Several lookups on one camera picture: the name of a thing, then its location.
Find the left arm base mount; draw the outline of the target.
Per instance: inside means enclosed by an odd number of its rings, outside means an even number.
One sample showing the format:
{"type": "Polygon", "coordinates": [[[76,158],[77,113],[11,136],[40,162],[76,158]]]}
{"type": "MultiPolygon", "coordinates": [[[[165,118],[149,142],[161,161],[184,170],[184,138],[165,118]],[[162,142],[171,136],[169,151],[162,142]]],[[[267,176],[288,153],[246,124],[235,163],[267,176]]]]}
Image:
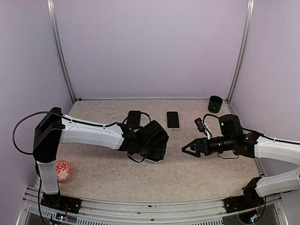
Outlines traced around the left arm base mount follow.
{"type": "Polygon", "coordinates": [[[43,195],[41,205],[66,213],[78,214],[82,200],[65,195],[43,195]]]}

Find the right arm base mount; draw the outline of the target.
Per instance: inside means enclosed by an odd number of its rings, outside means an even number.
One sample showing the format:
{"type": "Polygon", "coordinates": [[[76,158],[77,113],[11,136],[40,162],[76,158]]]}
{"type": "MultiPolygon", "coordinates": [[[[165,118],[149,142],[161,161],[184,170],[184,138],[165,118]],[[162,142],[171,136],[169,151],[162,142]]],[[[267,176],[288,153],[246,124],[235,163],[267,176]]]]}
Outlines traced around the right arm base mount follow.
{"type": "Polygon", "coordinates": [[[265,200],[258,195],[230,196],[224,199],[226,213],[233,213],[264,205],[265,200]]]}

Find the light blue phone case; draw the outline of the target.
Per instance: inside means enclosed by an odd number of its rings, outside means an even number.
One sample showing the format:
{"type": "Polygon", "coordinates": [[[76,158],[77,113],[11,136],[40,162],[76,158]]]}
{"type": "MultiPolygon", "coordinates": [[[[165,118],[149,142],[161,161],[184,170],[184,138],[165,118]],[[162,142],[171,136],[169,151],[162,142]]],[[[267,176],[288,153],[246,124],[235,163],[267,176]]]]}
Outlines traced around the light blue phone case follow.
{"type": "Polygon", "coordinates": [[[146,157],[145,160],[147,160],[149,162],[152,162],[152,163],[159,163],[159,162],[161,162],[161,160],[159,160],[159,159],[153,159],[153,158],[148,158],[148,157],[146,157]]]}

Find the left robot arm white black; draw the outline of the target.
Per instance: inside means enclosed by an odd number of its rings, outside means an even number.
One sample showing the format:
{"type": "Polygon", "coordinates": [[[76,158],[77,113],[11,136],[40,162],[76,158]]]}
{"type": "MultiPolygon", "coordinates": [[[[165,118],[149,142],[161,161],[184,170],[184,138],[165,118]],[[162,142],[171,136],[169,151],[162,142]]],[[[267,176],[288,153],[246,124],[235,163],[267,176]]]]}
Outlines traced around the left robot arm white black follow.
{"type": "Polygon", "coordinates": [[[125,120],[99,123],[74,118],[59,107],[32,113],[12,129],[17,151],[32,156],[41,194],[62,208],[69,196],[126,203],[157,203],[156,189],[129,169],[160,165],[169,135],[157,121],[133,129],[125,120]]]}

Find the black phone case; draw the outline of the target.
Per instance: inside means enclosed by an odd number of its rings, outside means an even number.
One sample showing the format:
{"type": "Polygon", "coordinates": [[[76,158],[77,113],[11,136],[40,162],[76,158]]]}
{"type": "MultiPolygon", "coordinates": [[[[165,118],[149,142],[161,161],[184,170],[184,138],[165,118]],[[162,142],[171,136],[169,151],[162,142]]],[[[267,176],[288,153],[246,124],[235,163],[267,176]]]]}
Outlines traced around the black phone case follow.
{"type": "Polygon", "coordinates": [[[141,112],[140,111],[131,110],[128,112],[126,123],[128,125],[130,125],[134,130],[139,128],[140,120],[141,120],[141,112]]]}

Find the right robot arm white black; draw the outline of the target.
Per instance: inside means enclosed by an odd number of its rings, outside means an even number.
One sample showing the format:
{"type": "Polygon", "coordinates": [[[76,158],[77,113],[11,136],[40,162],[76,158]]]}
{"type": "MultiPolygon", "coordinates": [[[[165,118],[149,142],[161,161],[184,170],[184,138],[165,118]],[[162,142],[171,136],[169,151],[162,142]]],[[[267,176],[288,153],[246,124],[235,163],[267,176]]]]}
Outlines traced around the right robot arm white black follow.
{"type": "Polygon", "coordinates": [[[257,159],[262,163],[274,162],[282,169],[272,167],[271,172],[253,178],[244,188],[240,204],[250,208],[258,198],[278,193],[288,193],[300,188],[300,143],[269,137],[258,131],[242,127],[237,115],[218,117],[221,135],[212,137],[204,124],[205,119],[195,119],[195,124],[204,138],[196,138],[182,147],[182,152],[200,158],[232,151],[240,156],[257,159]]]}

